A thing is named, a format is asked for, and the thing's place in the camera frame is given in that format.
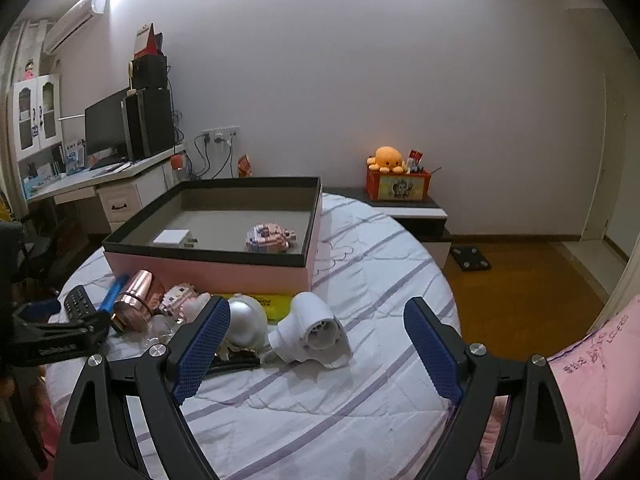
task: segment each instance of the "computer monitor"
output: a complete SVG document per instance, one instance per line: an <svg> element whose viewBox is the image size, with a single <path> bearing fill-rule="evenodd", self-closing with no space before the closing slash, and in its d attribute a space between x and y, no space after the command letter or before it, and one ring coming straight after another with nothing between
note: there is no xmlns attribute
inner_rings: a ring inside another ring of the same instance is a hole
<svg viewBox="0 0 640 480"><path fill-rule="evenodd" d="M121 102L127 96L127 88L105 97L84 111L85 153L116 148L123 156L127 151L127 139L122 119Z"/></svg>

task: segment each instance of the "desk drawer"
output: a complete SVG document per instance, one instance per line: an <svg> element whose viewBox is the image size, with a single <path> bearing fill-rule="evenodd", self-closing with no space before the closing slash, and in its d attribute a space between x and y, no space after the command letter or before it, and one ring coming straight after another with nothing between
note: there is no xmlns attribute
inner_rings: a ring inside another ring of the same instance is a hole
<svg viewBox="0 0 640 480"><path fill-rule="evenodd" d="M102 208L109 222L124 222L142 209L135 184L98 189Z"/></svg>

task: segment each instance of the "orange octopus plush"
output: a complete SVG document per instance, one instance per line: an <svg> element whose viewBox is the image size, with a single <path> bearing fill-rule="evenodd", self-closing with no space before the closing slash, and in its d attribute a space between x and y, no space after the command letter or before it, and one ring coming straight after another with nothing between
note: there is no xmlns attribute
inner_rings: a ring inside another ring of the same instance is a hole
<svg viewBox="0 0 640 480"><path fill-rule="evenodd" d="M401 153L391 146L382 146L376 150L376 156L367 159L367 165L372 171L380 173L406 173L407 166L402 160Z"/></svg>

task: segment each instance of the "red storage box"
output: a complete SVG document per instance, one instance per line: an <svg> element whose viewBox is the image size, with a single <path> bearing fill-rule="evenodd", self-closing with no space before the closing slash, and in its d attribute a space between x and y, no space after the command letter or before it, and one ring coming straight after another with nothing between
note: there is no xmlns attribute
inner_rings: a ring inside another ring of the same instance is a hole
<svg viewBox="0 0 640 480"><path fill-rule="evenodd" d="M385 173L367 170L367 194L371 200L426 202L431 173Z"/></svg>

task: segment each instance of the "white bedsheet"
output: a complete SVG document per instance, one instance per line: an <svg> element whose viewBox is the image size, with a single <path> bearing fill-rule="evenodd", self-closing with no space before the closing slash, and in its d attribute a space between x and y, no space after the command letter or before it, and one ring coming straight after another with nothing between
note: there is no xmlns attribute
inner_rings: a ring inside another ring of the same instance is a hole
<svg viewBox="0 0 640 480"><path fill-rule="evenodd" d="M395 220L341 196L324 195L319 238L312 290L348 331L353 359L335 370L305 362L205 380L182 412L220 478L413 478L440 436L448 401L436 393L402 323L406 301L422 296L460 330L437 264ZM113 279L100 249L60 300L82 283L97 304ZM63 319L64 313L52 321ZM140 354L139 337L112 333L108 358ZM59 422L83 362L47 369ZM129 405L151 478L166 478L139 400Z"/></svg>

